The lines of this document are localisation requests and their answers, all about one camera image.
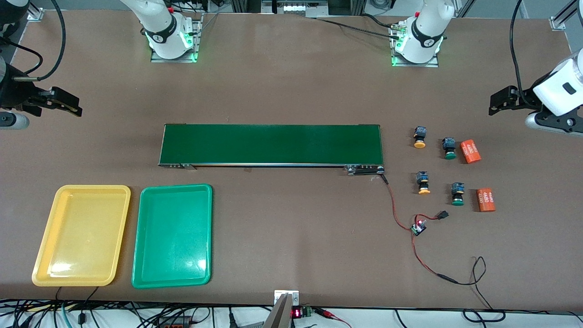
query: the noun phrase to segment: table surface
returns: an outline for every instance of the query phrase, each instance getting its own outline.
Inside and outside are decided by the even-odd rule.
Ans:
[[[391,67],[381,37],[254,14],[221,14],[205,30],[196,64],[150,64],[131,12],[64,16],[63,62],[38,86],[79,96],[83,117],[45,110],[28,129],[0,134],[1,297],[54,297],[56,288],[35,287],[30,275],[59,187],[124,184],[132,197],[117,276],[95,299],[269,304],[273,290],[297,289],[301,302],[322,306],[484,308],[472,288],[417,262],[379,177],[157,166],[165,123],[380,124],[401,220],[450,213],[417,239],[431,268],[466,282],[472,257],[483,256],[479,287],[493,307],[583,309],[581,139],[526,128],[527,111],[487,115],[490,95],[515,83],[508,20],[452,20],[435,69]],[[383,32],[366,18],[339,20]],[[515,40],[526,85],[570,53],[546,20],[517,21]],[[22,43],[45,55],[40,73],[52,66],[59,41],[54,12],[29,24]],[[19,51],[15,65],[34,60]],[[428,129],[424,149],[412,146],[417,125]],[[474,139],[483,160],[443,159],[444,137]],[[429,196],[416,194],[420,170],[429,173]],[[450,205],[452,182],[466,185],[463,207]],[[140,192],[188,183],[215,191],[210,282],[134,289]],[[493,189],[496,212],[477,212],[482,187]],[[85,299],[91,290],[64,288],[61,298]]]

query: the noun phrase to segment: orange can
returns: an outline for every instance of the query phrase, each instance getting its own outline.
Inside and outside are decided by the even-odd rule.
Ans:
[[[462,142],[459,146],[462,148],[463,155],[468,164],[475,163],[482,159],[480,153],[477,152],[476,143],[473,142],[472,139]]]
[[[476,190],[476,194],[478,204],[480,205],[480,212],[494,212],[496,210],[494,197],[492,196],[492,189],[478,189]]]

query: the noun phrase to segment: yellow tray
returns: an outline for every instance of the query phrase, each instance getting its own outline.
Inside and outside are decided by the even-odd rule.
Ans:
[[[128,213],[126,186],[61,187],[33,271],[42,287],[105,286],[115,277]]]

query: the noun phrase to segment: plastic tray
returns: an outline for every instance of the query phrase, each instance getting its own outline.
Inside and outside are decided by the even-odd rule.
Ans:
[[[126,186],[61,187],[34,271],[42,287],[105,286],[115,277],[128,213]]]
[[[210,280],[212,187],[149,187],[142,191],[132,285],[164,288]]]

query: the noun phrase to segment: tray rim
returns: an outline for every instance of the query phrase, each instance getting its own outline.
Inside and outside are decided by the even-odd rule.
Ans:
[[[167,188],[181,188],[181,187],[194,187],[194,186],[204,186],[208,192],[209,195],[209,218],[208,218],[208,233],[206,236],[206,240],[207,245],[208,245],[208,255],[209,255],[209,261],[208,261],[208,265],[206,266],[206,274],[205,277],[203,278],[202,282],[200,283],[196,283],[196,284],[184,284],[184,285],[162,285],[160,283],[160,281],[154,281],[154,282],[148,282],[145,284],[136,284],[136,259],[138,257],[138,231],[139,231],[139,224],[140,224],[140,212],[142,210],[142,206],[145,202],[142,201],[142,197],[145,193],[150,192],[152,190],[156,190],[156,189],[167,189]],[[214,194],[213,194],[213,187],[208,184],[208,183],[194,183],[194,184],[175,184],[175,185],[170,185],[170,186],[150,186],[150,187],[146,187],[142,190],[142,192],[140,193],[140,205],[138,208],[138,221],[136,224],[136,242],[135,242],[135,246],[134,246],[134,263],[132,266],[132,286],[136,289],[153,289],[153,288],[175,288],[175,287],[192,287],[192,286],[202,286],[207,284],[210,281],[210,277],[212,276],[212,221],[213,221],[213,198],[214,198]]]
[[[102,280],[102,281],[94,280],[94,281],[89,281],[89,282],[65,282],[65,283],[63,283],[62,278],[59,278],[59,279],[50,278],[48,280],[39,280],[37,278],[38,269],[39,269],[39,266],[41,263],[41,259],[44,256],[46,256],[44,249],[45,249],[46,244],[47,244],[47,239],[49,236],[50,228],[52,227],[52,223],[53,223],[55,216],[56,216],[55,212],[56,212],[57,204],[58,204],[59,199],[62,196],[63,192],[65,190],[69,190],[69,189],[95,189],[95,190],[110,189],[110,190],[122,190],[125,193],[124,209],[122,212],[122,218],[120,220],[120,229],[119,229],[117,241],[115,244],[113,266],[112,266],[111,274],[105,280]],[[131,193],[132,192],[129,189],[129,187],[122,185],[122,184],[66,184],[66,185],[60,187],[57,190],[57,192],[55,193],[55,197],[53,198],[53,201],[51,204],[51,211],[48,215],[47,224],[44,228],[43,239],[41,240],[40,246],[38,248],[37,258],[36,258],[36,261],[34,262],[34,269],[33,269],[32,275],[31,275],[33,284],[36,286],[39,286],[39,287],[102,287],[102,286],[106,286],[106,285],[110,284],[113,281],[113,279],[115,278],[115,275],[117,273],[117,266],[118,266],[118,262],[120,259],[120,253],[121,253],[121,243],[122,243],[123,238],[124,238],[125,223],[126,223],[127,217],[128,217],[128,209],[129,209],[129,201],[131,198]]]

